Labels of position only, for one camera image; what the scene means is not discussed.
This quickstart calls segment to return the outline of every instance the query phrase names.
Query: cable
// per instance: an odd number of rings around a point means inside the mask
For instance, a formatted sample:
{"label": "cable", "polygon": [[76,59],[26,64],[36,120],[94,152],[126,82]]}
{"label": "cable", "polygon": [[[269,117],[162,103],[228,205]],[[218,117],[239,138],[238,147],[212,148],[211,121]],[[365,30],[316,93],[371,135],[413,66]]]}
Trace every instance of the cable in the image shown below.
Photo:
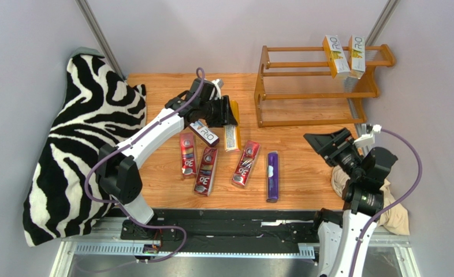
{"label": "cable", "polygon": [[113,270],[116,270],[116,269],[118,269],[118,268],[126,267],[126,266],[128,266],[128,265],[132,265],[132,264],[136,264],[136,263],[137,263],[136,260],[135,260],[135,261],[129,261],[129,262],[127,262],[127,263],[120,264],[120,265],[117,265],[117,266],[115,266],[115,267],[110,267],[110,268],[102,269],[102,270],[86,270],[86,269],[81,268],[81,267],[79,266],[78,263],[75,263],[75,264],[74,264],[74,267],[75,267],[77,270],[81,271],[81,272],[90,273],[90,274],[99,274],[99,273],[104,273],[104,272],[113,271]]}
{"label": "cable", "polygon": [[[200,77],[200,75],[198,74],[198,71],[201,71],[202,72],[202,76]],[[186,103],[184,105],[182,105],[181,107],[179,107],[177,110],[175,110],[174,112],[166,115],[164,118],[162,119],[159,119],[157,121],[155,121],[150,127],[148,127],[143,133],[141,133],[139,136],[137,136],[134,140],[131,141],[130,144],[128,145],[125,145],[117,150],[115,150],[114,152],[112,152],[111,154],[107,155],[106,157],[104,157],[102,160],[100,160],[97,164],[95,164],[93,166],[93,168],[90,170],[90,172],[87,174],[87,177],[85,178],[85,183],[84,183],[84,190],[85,190],[85,194],[87,195],[88,198],[90,198],[92,201],[96,201],[96,202],[99,202],[99,203],[113,203],[113,204],[118,204],[119,202],[117,200],[104,200],[104,199],[98,199],[98,198],[95,198],[91,193],[90,193],[90,189],[89,189],[89,182],[90,182],[90,178],[92,177],[92,174],[102,165],[104,164],[105,162],[107,162],[110,158],[116,156],[117,154],[121,153],[122,151],[132,147],[137,141],[139,141],[142,137],[144,137],[147,133],[149,133],[152,129],[154,129],[157,125],[160,125],[162,123],[162,121],[165,121],[171,117],[173,117],[174,115],[176,115],[177,113],[179,113],[181,110],[183,110],[184,108],[186,108],[187,106],[189,106],[189,104],[191,104],[191,102],[200,94],[200,92],[202,91],[203,89],[203,84],[204,84],[204,81],[205,81],[205,71],[203,70],[203,68],[197,68],[196,69],[196,76],[198,76],[199,78],[201,78],[201,82],[200,82],[200,86],[198,86],[198,89],[196,90],[195,94],[193,94],[193,97],[191,97],[188,101],[186,101]]]}
{"label": "cable", "polygon": [[418,186],[418,183],[420,182],[420,179],[422,179],[422,169],[423,169],[422,168],[422,160],[420,159],[420,156],[418,155],[418,152],[411,145],[411,143],[409,143],[404,137],[402,137],[399,134],[397,134],[395,132],[392,132],[390,130],[381,129],[381,132],[388,133],[388,134],[396,137],[397,139],[399,139],[402,142],[404,142],[410,148],[410,150],[415,155],[416,162],[418,164],[418,174],[416,176],[416,180],[415,180],[414,184],[411,186],[411,188],[403,196],[401,196],[398,200],[393,202],[391,205],[389,205],[386,208],[384,208],[384,209],[380,210],[379,212],[377,212],[372,218],[369,219],[369,221],[366,223],[364,228],[362,228],[362,231],[360,232],[359,239],[357,240],[357,245],[355,245],[355,251],[353,252],[352,265],[350,266],[350,274],[349,274],[350,277],[353,276],[353,272],[355,271],[355,265],[357,263],[357,257],[359,256],[360,245],[362,244],[362,241],[364,239],[364,235],[365,235],[367,229],[369,229],[369,227],[372,224],[372,222],[377,220],[386,211],[390,210],[391,208],[393,208],[394,206],[400,204],[403,200],[405,200],[416,189],[416,187]]}
{"label": "cable", "polygon": [[[166,115],[165,117],[163,117],[162,119],[159,119],[157,121],[155,121],[150,127],[148,127],[145,131],[143,131],[143,133],[139,134],[134,140],[131,141],[130,144],[126,145],[126,146],[123,146],[117,150],[115,150],[114,152],[112,152],[111,154],[107,155],[106,157],[104,157],[102,160],[100,160],[97,164],[95,164],[91,169],[90,169],[90,172],[87,174],[86,178],[85,178],[85,183],[84,183],[84,190],[85,190],[85,194],[87,195],[87,197],[89,199],[91,199],[92,201],[96,201],[96,202],[99,202],[99,203],[113,203],[113,204],[119,204],[119,201],[117,200],[104,200],[104,199],[98,199],[96,197],[94,197],[91,193],[90,193],[90,189],[89,189],[89,181],[90,181],[90,178],[92,177],[93,173],[102,165],[104,164],[105,162],[107,162],[110,158],[116,156],[118,153],[121,153],[122,151],[132,147],[134,144],[136,144],[137,141],[139,141],[142,137],[144,137],[147,133],[149,133],[152,129],[154,129],[156,126],[160,125],[162,123],[162,121],[165,121],[171,117],[173,117],[174,115],[178,114],[181,110],[183,110],[184,108],[186,108],[187,106],[189,106],[189,104],[191,104],[191,102],[201,93],[202,89],[203,89],[203,84],[204,84],[204,81],[205,81],[205,71],[203,70],[203,68],[197,68],[196,69],[196,76],[198,78],[201,78],[201,82],[200,82],[200,86],[198,86],[198,89],[196,89],[196,92],[193,94],[193,96],[188,100],[186,101],[186,103],[184,103],[184,105],[182,105],[181,107],[179,107],[177,110],[175,110],[174,112]],[[148,228],[148,229],[177,229],[177,230],[180,230],[183,232],[184,234],[184,237],[183,237],[183,240],[181,241],[181,244],[179,245],[179,247],[172,251],[170,254],[168,254],[167,256],[164,256],[162,258],[159,258],[159,259],[155,259],[155,260],[140,260],[141,262],[147,262],[147,263],[158,263],[160,261],[164,261],[164,260],[167,260],[169,258],[171,258],[172,256],[174,256],[177,252],[179,252],[181,250],[181,248],[183,248],[184,244],[186,243],[186,238],[187,238],[187,235],[186,235],[186,230],[184,230],[182,227],[179,227],[179,226],[152,226],[152,225],[146,225],[146,224],[142,224],[140,222],[138,222],[135,218],[131,217],[129,215],[129,213],[123,208],[122,205],[119,205],[119,208],[122,210],[122,212],[129,218],[129,220],[131,220],[134,224],[140,226],[140,227],[143,227],[143,228]],[[80,271],[83,271],[83,272],[86,272],[86,273],[95,273],[95,274],[98,274],[98,273],[103,273],[103,272],[108,272],[108,271],[112,271],[112,270],[115,270],[117,268],[121,268],[121,267],[124,267],[126,265],[130,265],[130,264],[134,264],[136,263],[136,261],[131,261],[131,262],[128,262],[128,263],[124,263],[124,264],[121,264],[121,265],[118,265],[116,267],[112,267],[112,268],[108,268],[108,269],[103,269],[103,270],[99,270],[99,271],[88,271],[86,269],[82,269],[80,268],[78,265],[76,265],[76,268]]]}
{"label": "cable", "polygon": [[143,228],[148,228],[148,229],[177,229],[177,230],[180,230],[181,232],[183,232],[184,234],[184,237],[183,237],[183,240],[181,241],[181,244],[179,245],[179,247],[172,251],[171,253],[169,253],[167,256],[163,256],[162,258],[160,259],[156,259],[156,260],[149,260],[148,263],[158,263],[160,261],[165,261],[167,259],[170,259],[172,256],[174,256],[177,252],[179,252],[179,250],[181,250],[181,248],[183,248],[184,244],[186,243],[186,230],[184,230],[182,227],[179,227],[179,226],[152,226],[152,225],[146,225],[146,224],[143,224],[143,223],[140,223],[138,222],[136,219],[134,219],[133,217],[129,216],[129,213],[126,212],[126,210],[120,205],[120,208],[121,210],[123,211],[123,213],[129,218],[129,220],[131,220],[134,224],[140,226],[140,227],[143,227]]}

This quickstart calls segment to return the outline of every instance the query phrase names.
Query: purple tube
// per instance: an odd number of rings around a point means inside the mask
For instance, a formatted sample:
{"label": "purple tube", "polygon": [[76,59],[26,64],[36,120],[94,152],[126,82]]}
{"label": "purple tube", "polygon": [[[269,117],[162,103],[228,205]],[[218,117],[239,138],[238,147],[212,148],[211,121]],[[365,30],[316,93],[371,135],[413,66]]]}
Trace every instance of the purple tube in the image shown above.
{"label": "purple tube", "polygon": [[275,203],[278,201],[278,152],[268,153],[268,198],[266,202]]}

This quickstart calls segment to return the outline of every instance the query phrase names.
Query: zebra print pillow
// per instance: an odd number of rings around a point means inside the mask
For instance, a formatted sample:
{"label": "zebra print pillow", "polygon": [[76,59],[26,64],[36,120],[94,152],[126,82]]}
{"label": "zebra print pillow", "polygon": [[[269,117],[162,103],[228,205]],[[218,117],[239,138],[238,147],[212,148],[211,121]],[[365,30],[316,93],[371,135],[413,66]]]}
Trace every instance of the zebra print pillow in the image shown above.
{"label": "zebra print pillow", "polygon": [[[24,202],[29,246],[90,233],[111,207],[91,201],[83,189],[99,148],[116,145],[146,123],[145,86],[131,88],[102,58],[96,50],[79,48],[66,68],[64,106],[53,122]],[[94,196],[110,199],[95,177],[90,188]]]}

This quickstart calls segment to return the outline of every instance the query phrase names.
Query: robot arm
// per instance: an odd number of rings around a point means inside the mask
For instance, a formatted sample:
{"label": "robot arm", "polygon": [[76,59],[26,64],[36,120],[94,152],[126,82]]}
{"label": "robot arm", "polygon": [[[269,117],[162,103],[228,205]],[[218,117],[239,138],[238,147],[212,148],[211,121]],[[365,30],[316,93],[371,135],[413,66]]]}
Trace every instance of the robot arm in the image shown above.
{"label": "robot arm", "polygon": [[[385,148],[375,147],[364,158],[359,147],[374,142],[379,125],[367,125],[368,134],[354,141],[348,129],[331,134],[305,134],[312,148],[331,166],[341,166],[350,176],[341,198],[345,201],[343,215],[322,209],[317,213],[314,227],[320,241],[319,274],[321,277],[349,276],[353,253],[360,232],[372,216],[383,208],[383,195],[379,190],[391,167],[398,160]],[[353,276],[361,276],[369,240],[377,226],[372,222],[360,246]]]}
{"label": "robot arm", "polygon": [[[197,78],[189,91],[169,100],[157,117],[129,139],[115,147],[104,145],[99,150],[99,161],[122,150],[97,169],[97,183],[112,198],[119,201],[130,216],[142,224],[147,224],[154,215],[141,196],[142,179],[139,168],[148,157],[169,138],[199,119],[205,119],[208,127],[237,125],[230,109],[229,97],[220,94],[222,80],[205,80],[202,87],[200,83],[201,79]],[[200,93],[192,99],[199,88]],[[190,99],[190,104],[183,107]]]}

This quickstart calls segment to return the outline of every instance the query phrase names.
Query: red toothpaste box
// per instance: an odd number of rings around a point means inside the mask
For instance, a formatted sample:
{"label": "red toothpaste box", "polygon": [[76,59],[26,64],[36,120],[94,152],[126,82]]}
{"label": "red toothpaste box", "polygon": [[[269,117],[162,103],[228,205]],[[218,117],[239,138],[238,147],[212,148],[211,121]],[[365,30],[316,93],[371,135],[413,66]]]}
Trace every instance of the red toothpaste box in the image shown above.
{"label": "red toothpaste box", "polygon": [[217,153],[215,148],[206,147],[203,151],[202,161],[195,181],[195,192],[209,196],[213,188],[213,178],[217,165]]}
{"label": "red toothpaste box", "polygon": [[233,185],[246,187],[246,183],[249,179],[251,170],[254,168],[256,158],[258,157],[259,149],[261,145],[254,141],[248,140],[244,147],[243,155],[237,164],[236,172],[232,176],[230,182]]}
{"label": "red toothpaste box", "polygon": [[196,159],[195,159],[195,134],[179,134],[179,145],[181,147],[181,170],[183,178],[192,178],[196,176]]}

